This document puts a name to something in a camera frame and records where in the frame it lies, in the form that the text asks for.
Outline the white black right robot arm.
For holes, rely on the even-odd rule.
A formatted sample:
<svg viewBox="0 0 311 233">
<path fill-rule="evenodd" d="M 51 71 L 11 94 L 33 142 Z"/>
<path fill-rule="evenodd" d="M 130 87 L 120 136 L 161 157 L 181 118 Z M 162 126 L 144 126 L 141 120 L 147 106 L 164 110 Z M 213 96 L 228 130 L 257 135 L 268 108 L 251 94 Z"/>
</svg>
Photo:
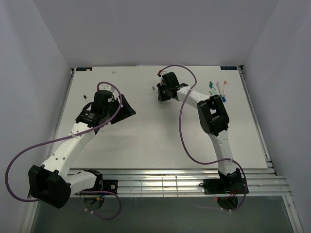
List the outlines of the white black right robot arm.
<svg viewBox="0 0 311 233">
<path fill-rule="evenodd" d="M 228 140 L 229 117 L 219 95 L 204 95 L 180 83 L 173 72 L 158 73 L 156 85 L 159 101 L 175 99 L 182 105 L 188 104 L 198 112 L 202 130 L 210 137 L 216 153 L 219 178 L 203 182 L 205 193 L 244 193 L 245 176 L 241 166 L 234 160 Z"/>
</svg>

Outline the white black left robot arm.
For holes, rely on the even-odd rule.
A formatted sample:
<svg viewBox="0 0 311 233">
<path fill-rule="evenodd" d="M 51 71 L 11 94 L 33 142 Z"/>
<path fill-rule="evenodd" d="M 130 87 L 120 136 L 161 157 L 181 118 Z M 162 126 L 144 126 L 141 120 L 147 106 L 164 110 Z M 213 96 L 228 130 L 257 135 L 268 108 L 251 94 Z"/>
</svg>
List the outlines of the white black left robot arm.
<svg viewBox="0 0 311 233">
<path fill-rule="evenodd" d="M 135 115 L 123 94 L 116 97 L 110 90 L 98 90 L 87 103 L 71 130 L 71 136 L 41 166 L 33 165 L 29 172 L 30 194 L 53 207 L 63 207 L 70 196 L 83 191 L 98 194 L 103 189 L 103 176 L 94 169 L 75 175 L 68 172 L 87 143 L 99 132 L 101 125 L 115 124 Z"/>
</svg>

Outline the teal capped white marker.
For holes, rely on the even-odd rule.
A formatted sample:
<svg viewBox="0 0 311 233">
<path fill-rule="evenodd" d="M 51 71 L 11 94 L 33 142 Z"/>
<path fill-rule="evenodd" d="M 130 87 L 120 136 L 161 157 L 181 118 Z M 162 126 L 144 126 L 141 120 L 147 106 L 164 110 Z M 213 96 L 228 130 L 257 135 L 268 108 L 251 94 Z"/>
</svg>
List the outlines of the teal capped white marker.
<svg viewBox="0 0 311 233">
<path fill-rule="evenodd" d="M 209 86 L 214 92 L 217 92 L 212 82 L 209 82 Z"/>
</svg>

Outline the dark green capped marker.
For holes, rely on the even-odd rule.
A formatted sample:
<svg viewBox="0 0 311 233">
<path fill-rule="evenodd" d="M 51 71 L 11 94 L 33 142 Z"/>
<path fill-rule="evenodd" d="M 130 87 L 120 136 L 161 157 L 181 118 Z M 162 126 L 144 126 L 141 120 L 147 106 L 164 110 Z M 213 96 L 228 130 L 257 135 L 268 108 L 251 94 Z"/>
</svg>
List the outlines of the dark green capped marker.
<svg viewBox="0 0 311 233">
<path fill-rule="evenodd" d="M 209 87 L 215 95 L 219 95 L 218 91 L 215 89 L 213 85 L 210 84 Z"/>
</svg>

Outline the blue capped whiteboard marker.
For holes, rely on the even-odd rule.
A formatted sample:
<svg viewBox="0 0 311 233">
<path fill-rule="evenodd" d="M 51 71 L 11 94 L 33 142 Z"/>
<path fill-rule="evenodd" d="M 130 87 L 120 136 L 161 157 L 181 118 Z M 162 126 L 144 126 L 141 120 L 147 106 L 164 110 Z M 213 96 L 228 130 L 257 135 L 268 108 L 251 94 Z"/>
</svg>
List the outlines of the blue capped whiteboard marker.
<svg viewBox="0 0 311 233">
<path fill-rule="evenodd" d="M 223 102 L 226 102 L 226 98 L 225 98 L 225 96 L 224 96 L 224 92 L 223 92 L 223 90 L 222 90 L 222 88 L 221 88 L 220 83 L 217 82 L 216 85 L 217 85 L 218 91 L 219 91 L 219 93 L 220 93 L 220 95 L 221 95 L 222 101 L 223 101 Z"/>
</svg>

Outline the orange capped white marker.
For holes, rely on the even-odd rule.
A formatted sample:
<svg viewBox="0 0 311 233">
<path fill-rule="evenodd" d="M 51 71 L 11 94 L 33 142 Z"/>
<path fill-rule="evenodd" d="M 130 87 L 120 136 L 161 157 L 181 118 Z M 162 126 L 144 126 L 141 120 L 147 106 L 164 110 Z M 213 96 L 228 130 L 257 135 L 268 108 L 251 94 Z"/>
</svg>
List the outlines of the orange capped white marker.
<svg viewBox="0 0 311 233">
<path fill-rule="evenodd" d="M 227 81 L 224 81 L 224 85 L 223 85 L 223 96 L 226 96 L 226 86 L 227 86 Z"/>
</svg>

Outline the blue label sticker left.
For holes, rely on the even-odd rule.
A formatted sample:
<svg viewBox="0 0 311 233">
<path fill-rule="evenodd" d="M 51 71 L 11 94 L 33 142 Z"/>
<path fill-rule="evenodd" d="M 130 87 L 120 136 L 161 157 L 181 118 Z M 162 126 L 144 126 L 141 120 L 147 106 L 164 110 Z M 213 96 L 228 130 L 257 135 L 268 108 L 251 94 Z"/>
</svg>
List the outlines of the blue label sticker left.
<svg viewBox="0 0 311 233">
<path fill-rule="evenodd" d="M 92 67 L 77 67 L 75 70 L 76 71 L 92 71 L 93 68 Z"/>
</svg>

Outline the blue label sticker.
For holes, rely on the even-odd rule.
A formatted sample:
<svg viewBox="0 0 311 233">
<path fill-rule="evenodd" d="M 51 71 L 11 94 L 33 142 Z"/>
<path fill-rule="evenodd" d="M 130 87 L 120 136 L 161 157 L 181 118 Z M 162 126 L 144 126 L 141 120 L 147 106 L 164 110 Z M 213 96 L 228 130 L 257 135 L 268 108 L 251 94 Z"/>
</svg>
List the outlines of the blue label sticker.
<svg viewBox="0 0 311 233">
<path fill-rule="evenodd" d="M 76 71 L 92 71 L 93 68 L 92 67 L 77 67 L 75 70 Z"/>
<path fill-rule="evenodd" d="M 221 70 L 237 70 L 236 66 L 220 66 Z"/>
</svg>

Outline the blue label sticker right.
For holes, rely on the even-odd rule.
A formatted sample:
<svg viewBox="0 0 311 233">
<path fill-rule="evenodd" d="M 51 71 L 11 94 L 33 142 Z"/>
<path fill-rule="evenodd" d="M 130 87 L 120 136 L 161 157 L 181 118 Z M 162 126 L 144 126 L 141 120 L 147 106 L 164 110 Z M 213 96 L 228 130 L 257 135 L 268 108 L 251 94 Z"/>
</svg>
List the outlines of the blue label sticker right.
<svg viewBox="0 0 311 233">
<path fill-rule="evenodd" d="M 236 66 L 220 66 L 221 70 L 237 70 Z"/>
</svg>

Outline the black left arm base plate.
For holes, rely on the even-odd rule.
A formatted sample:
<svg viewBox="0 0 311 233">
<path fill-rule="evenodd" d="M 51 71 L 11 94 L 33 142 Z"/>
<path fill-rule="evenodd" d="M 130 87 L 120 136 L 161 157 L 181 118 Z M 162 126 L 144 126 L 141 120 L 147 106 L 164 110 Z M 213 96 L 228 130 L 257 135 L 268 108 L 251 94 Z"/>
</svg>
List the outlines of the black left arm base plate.
<svg viewBox="0 0 311 233">
<path fill-rule="evenodd" d="M 82 190 L 76 195 L 105 195 L 106 193 L 118 193 L 119 181 L 115 179 L 102 180 L 99 183 L 99 187 L 93 189 Z"/>
</svg>

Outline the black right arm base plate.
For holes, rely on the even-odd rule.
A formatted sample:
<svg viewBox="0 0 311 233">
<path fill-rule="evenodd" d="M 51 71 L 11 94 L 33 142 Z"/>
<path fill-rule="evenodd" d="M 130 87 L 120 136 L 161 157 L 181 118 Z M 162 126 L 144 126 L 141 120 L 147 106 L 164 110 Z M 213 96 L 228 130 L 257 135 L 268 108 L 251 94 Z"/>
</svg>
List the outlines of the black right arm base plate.
<svg viewBox="0 0 311 233">
<path fill-rule="evenodd" d="M 204 179 L 199 187 L 204 189 L 205 194 L 246 194 L 249 193 L 245 188 L 244 180 L 240 180 L 233 184 L 225 184 L 221 179 Z"/>
</svg>

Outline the right aluminium side rail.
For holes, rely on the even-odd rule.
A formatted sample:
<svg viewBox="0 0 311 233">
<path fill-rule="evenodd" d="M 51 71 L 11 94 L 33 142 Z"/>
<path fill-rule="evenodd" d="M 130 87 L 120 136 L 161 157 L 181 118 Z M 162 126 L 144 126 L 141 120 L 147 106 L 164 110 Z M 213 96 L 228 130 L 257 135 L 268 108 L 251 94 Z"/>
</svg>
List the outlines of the right aluminium side rail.
<svg viewBox="0 0 311 233">
<path fill-rule="evenodd" d="M 240 78 L 241 78 L 241 81 L 242 81 L 242 84 L 243 84 L 243 88 L 244 88 L 244 91 L 245 91 L 245 94 L 246 94 L 246 98 L 247 98 L 248 104 L 249 104 L 249 107 L 250 107 L 250 110 L 251 110 L 251 114 L 252 114 L 252 117 L 253 117 L 253 120 L 254 120 L 254 123 L 255 123 L 255 126 L 256 126 L 256 130 L 257 130 L 257 133 L 258 133 L 258 136 L 259 136 L 261 148 L 263 150 L 266 163 L 268 164 L 268 167 L 273 170 L 273 174 L 275 174 L 276 173 L 275 172 L 275 168 L 274 168 L 274 165 L 272 163 L 271 156 L 269 154 L 267 145 L 265 143 L 265 139 L 263 137 L 262 130 L 260 128 L 259 121 L 258 121 L 256 112 L 255 112 L 255 109 L 254 109 L 254 106 L 253 106 L 253 103 L 252 103 L 252 100 L 251 100 L 251 96 L 250 96 L 250 93 L 249 93 L 249 90 L 248 90 L 248 87 L 247 87 L 246 79 L 245 79 L 245 76 L 244 76 L 244 73 L 243 73 L 243 65 L 239 65 L 239 66 L 237 66 L 237 68 L 238 68 L 239 75 L 240 75 Z"/>
</svg>

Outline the aluminium frame rail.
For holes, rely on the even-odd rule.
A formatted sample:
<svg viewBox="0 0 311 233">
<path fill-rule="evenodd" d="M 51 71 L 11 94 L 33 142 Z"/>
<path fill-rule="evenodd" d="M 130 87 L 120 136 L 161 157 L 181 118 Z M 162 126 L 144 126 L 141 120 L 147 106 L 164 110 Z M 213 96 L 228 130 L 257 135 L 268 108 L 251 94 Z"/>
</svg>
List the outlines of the aluminium frame rail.
<svg viewBox="0 0 311 233">
<path fill-rule="evenodd" d="M 218 178 L 215 169 L 182 170 L 116 170 L 100 171 L 106 180 L 118 180 L 117 193 L 122 198 L 203 197 L 200 184 L 204 179 Z M 246 169 L 249 196 L 289 196 L 291 189 L 284 176 L 272 167 Z"/>
</svg>

